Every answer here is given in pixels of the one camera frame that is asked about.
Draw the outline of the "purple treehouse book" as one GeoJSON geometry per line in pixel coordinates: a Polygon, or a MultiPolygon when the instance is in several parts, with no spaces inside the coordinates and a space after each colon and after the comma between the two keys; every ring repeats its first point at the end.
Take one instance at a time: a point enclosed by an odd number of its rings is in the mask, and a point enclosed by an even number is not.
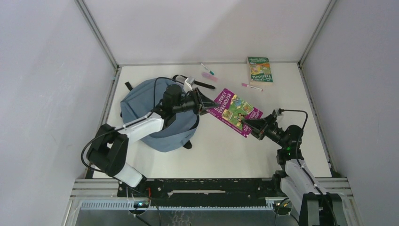
{"type": "Polygon", "coordinates": [[[248,137],[251,129],[243,124],[242,120],[260,119],[263,116],[262,111],[253,107],[229,89],[223,89],[214,101],[219,104],[219,107],[209,111],[209,113],[243,137],[248,137]]]}

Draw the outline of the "green treehouse book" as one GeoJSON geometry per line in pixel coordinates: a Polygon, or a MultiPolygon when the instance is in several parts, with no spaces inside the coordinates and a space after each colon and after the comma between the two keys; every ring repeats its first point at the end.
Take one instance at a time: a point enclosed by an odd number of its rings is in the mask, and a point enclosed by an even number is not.
{"type": "Polygon", "coordinates": [[[247,58],[247,65],[251,85],[273,84],[270,61],[267,57],[250,56],[247,58]]]}

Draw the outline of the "blue student backpack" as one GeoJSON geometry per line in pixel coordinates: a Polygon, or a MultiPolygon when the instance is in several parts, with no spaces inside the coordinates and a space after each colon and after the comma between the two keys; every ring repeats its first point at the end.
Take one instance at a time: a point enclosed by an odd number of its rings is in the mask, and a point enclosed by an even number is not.
{"type": "MultiPolygon", "coordinates": [[[[162,96],[167,87],[164,77],[145,80],[136,87],[129,82],[129,93],[120,103],[120,116],[123,120],[122,132],[130,142],[143,141],[159,152],[169,152],[180,147],[191,149],[190,139],[200,122],[200,115],[192,111],[177,113],[173,117],[162,117],[162,96]]],[[[183,92],[192,91],[199,86],[215,89],[214,86],[184,77],[181,82],[183,92]]]]}

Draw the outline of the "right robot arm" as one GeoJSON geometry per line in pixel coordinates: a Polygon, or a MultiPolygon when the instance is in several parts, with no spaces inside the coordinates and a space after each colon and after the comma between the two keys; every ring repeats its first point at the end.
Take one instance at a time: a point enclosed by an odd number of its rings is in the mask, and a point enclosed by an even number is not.
{"type": "Polygon", "coordinates": [[[242,120],[252,129],[252,136],[258,140],[267,137],[280,146],[276,160],[281,170],[273,176],[272,191],[278,196],[286,195],[292,210],[297,212],[300,226],[348,225],[340,195],[329,192],[318,182],[302,156],[300,145],[305,126],[280,128],[277,118],[283,112],[278,109],[264,118],[242,120]]]}

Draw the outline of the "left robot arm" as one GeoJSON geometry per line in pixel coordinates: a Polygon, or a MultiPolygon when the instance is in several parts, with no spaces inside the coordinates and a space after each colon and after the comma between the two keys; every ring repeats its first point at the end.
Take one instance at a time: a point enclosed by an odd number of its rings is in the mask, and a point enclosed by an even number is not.
{"type": "Polygon", "coordinates": [[[89,170],[106,174],[129,186],[135,196],[146,193],[145,176],[127,163],[128,146],[144,142],[159,152],[191,149],[200,116],[219,104],[205,96],[200,87],[212,85],[185,77],[158,77],[130,87],[120,103],[122,125],[103,124],[83,148],[81,162],[89,170]]]}

